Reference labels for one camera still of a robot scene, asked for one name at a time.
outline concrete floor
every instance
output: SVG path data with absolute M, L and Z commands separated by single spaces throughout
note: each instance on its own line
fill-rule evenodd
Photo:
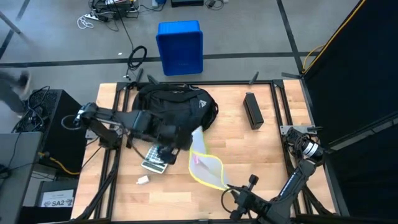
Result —
M 249 80 L 256 71 L 258 79 L 271 80 L 282 78 L 281 72 L 298 73 L 277 1 L 229 0 L 220 11 L 205 6 L 171 8 L 169 1 L 162 12 L 143 12 L 138 19 L 124 19 L 124 23 L 134 45 L 148 48 L 148 57 L 159 56 L 155 41 L 158 24 L 184 20 L 200 22 L 205 55 L 225 54 L 222 55 L 225 58 L 205 60 L 204 71 L 199 75 L 166 77 L 160 62 L 143 63 L 145 74 L 159 81 Z M 326 43 L 358 2 L 281 1 L 300 56 Z M 141 0 L 141 4 L 150 6 L 150 0 Z M 88 1 L 2 0 L 0 10 L 22 30 L 21 35 L 14 34 L 7 41 L 9 28 L 0 21 L 0 43 L 6 40 L 2 44 L 0 68 L 18 74 L 22 68 L 14 67 L 25 66 L 23 69 L 32 74 L 33 89 L 45 85 L 61 88 L 83 104 L 95 101 L 100 83 L 126 81 L 122 78 L 127 68 L 125 63 L 89 61 L 128 58 L 131 45 L 120 21 L 117 21 L 119 32 L 96 21 L 91 21 L 93 29 L 77 27 L 76 20 L 90 11 Z M 266 54 L 232 58 L 236 55 L 231 54 L 237 53 Z M 281 57 L 280 53 L 289 54 Z M 80 62 L 84 65 L 71 62 L 79 60 L 84 60 Z M 68 65 L 53 66 L 48 62 Z M 8 133 L 17 121 L 16 115 L 0 102 L 0 133 Z

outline backpack logo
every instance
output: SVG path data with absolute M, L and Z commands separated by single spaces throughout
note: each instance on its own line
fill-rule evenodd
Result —
M 206 102 L 206 101 L 199 100 L 199 108 L 203 108 L 203 107 L 205 107 L 205 106 L 206 106 L 206 104 L 207 104 L 207 102 Z

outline wooden table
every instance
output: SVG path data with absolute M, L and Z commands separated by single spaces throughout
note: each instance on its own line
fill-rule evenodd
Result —
M 286 80 L 284 84 L 294 125 L 310 124 L 299 81 Z M 96 101 L 98 106 L 112 108 L 115 88 L 115 83 L 100 85 Z M 205 131 L 205 141 L 210 153 L 223 161 L 233 185 L 246 185 L 249 176 L 255 174 L 259 177 L 259 182 L 254 187 L 254 193 L 266 200 L 275 197 L 285 184 L 287 174 L 270 86 L 209 85 L 200 88 L 209 92 L 220 109 L 215 122 Z M 251 130 L 243 107 L 243 98 L 248 91 L 255 93 L 264 118 L 264 124 L 257 131 Z M 131 91 L 130 94 L 128 110 L 131 109 L 136 91 Z M 280 112 L 286 124 L 279 91 L 277 94 Z M 135 145 L 143 154 L 150 148 L 149 143 L 140 140 Z M 85 161 L 97 148 L 96 143 L 87 147 Z M 81 172 L 72 218 L 82 213 L 97 192 L 103 156 L 104 151 L 97 153 Z M 229 218 L 229 214 L 220 204 L 222 191 L 205 187 L 190 176 L 188 152 L 182 151 L 176 164 L 168 166 L 164 174 L 155 174 L 142 168 L 141 162 L 142 159 L 133 150 L 122 148 L 112 220 Z M 137 179 L 143 175 L 149 175 L 150 182 L 136 185 Z M 317 169 L 307 185 L 325 208 L 335 211 L 322 168 Z M 105 194 L 102 214 L 105 214 L 107 197 L 108 194 Z M 236 208 L 230 195 L 224 200 L 227 208 Z

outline calculator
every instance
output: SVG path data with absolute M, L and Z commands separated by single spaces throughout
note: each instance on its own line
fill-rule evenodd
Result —
M 167 164 L 165 164 L 164 161 L 159 158 L 159 155 L 157 153 L 158 148 L 158 145 L 153 145 L 149 149 L 147 155 L 145 156 L 145 159 L 141 163 L 141 166 L 152 172 L 163 174 L 164 170 L 166 170 Z

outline plastic bag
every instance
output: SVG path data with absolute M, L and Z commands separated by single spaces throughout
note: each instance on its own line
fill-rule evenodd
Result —
M 197 182 L 218 190 L 228 188 L 223 162 L 218 157 L 207 154 L 201 126 L 192 132 L 188 168 Z

